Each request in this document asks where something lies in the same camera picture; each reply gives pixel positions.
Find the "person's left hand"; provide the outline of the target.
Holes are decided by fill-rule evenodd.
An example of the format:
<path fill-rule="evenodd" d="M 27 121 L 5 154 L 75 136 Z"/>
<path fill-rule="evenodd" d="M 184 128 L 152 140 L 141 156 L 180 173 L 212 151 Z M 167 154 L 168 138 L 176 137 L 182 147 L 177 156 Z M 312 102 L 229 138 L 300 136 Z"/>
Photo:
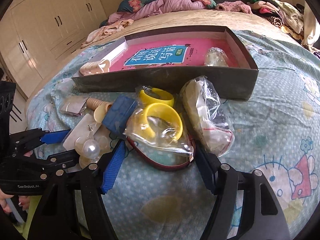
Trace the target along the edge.
<path fill-rule="evenodd" d="M 5 194 L 0 190 L 1 207 L 6 214 L 12 213 L 14 202 L 11 200 L 13 195 Z M 23 211 L 27 210 L 30 205 L 30 196 L 19 196 L 17 205 L 22 208 Z"/>

